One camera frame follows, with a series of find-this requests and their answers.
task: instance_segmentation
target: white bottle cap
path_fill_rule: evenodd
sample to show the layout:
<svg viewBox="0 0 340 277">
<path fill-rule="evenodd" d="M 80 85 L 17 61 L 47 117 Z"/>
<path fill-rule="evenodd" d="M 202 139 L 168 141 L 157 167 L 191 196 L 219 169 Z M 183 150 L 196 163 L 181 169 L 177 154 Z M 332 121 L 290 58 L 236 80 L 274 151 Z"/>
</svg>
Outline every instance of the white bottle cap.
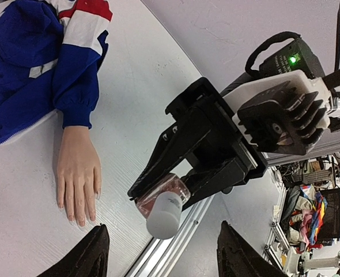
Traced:
<svg viewBox="0 0 340 277">
<path fill-rule="evenodd" d="M 158 239 L 172 238 L 178 231 L 182 214 L 182 199 L 175 192 L 157 196 L 147 219 L 147 230 Z"/>
</svg>

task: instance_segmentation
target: red stripe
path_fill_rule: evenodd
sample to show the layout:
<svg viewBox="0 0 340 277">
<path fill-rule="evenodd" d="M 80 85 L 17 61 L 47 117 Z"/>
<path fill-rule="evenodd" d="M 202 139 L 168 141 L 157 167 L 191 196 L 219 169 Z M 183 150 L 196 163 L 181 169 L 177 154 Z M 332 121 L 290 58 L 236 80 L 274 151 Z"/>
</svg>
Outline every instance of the red stripe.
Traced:
<svg viewBox="0 0 340 277">
<path fill-rule="evenodd" d="M 76 10 L 92 13 L 97 16 L 106 18 L 111 21 L 112 12 L 107 1 L 105 0 L 77 0 L 75 5 L 70 10 L 64 10 L 59 13 L 59 18 L 71 18 Z"/>
</svg>

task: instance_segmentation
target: white stripe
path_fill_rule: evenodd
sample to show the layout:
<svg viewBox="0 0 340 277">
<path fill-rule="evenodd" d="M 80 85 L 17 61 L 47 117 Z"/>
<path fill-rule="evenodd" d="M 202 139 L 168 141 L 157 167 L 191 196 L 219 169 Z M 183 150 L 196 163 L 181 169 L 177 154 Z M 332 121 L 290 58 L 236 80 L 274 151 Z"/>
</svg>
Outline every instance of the white stripe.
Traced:
<svg viewBox="0 0 340 277">
<path fill-rule="evenodd" d="M 47 62 L 44 65 L 35 66 L 34 68 L 31 68 L 31 71 L 29 72 L 29 78 L 38 78 L 43 73 L 46 73 L 47 71 L 54 68 L 57 64 L 57 59 L 51 62 Z"/>
<path fill-rule="evenodd" d="M 63 10 L 70 10 L 73 8 L 76 1 L 69 1 L 69 0 L 45 0 L 45 2 L 51 4 L 55 10 L 57 11 L 57 14 L 62 12 Z"/>
<path fill-rule="evenodd" d="M 91 48 L 102 55 L 102 46 L 97 38 L 108 29 L 107 19 L 76 10 L 70 21 L 66 22 L 63 44 Z"/>
<path fill-rule="evenodd" d="M 61 25 L 64 26 L 64 35 L 65 35 L 65 31 L 66 31 L 66 28 L 67 28 L 67 25 L 69 24 L 69 22 L 70 22 L 70 17 L 64 17 L 64 18 L 60 19 Z"/>
</svg>

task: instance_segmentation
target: bottle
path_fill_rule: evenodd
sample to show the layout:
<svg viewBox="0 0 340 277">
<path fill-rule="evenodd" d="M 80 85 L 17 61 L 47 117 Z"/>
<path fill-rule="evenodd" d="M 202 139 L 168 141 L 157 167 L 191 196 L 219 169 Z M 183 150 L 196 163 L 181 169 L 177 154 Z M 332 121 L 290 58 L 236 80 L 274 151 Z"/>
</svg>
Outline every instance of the bottle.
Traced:
<svg viewBox="0 0 340 277">
<path fill-rule="evenodd" d="M 181 179 L 175 174 L 166 175 L 136 205 L 147 219 L 147 229 L 152 236 L 159 239 L 173 237 L 180 225 L 183 205 L 191 193 Z"/>
</svg>

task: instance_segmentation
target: white table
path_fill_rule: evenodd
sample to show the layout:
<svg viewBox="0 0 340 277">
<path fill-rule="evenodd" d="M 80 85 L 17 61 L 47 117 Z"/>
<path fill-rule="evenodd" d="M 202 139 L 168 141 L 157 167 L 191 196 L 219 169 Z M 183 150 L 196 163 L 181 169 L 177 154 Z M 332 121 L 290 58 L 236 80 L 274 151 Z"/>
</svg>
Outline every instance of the white table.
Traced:
<svg viewBox="0 0 340 277">
<path fill-rule="evenodd" d="M 7 3 L 0 4 L 0 12 Z M 108 276 L 122 276 L 150 240 L 126 195 L 173 119 L 167 104 L 200 77 L 163 26 L 138 0 L 110 0 L 110 51 L 100 69 L 92 140 L 103 167 L 97 222 L 111 236 Z M 36 276 L 90 230 L 69 225 L 56 206 L 54 170 L 62 128 L 53 113 L 0 145 L 0 277 Z"/>
</svg>

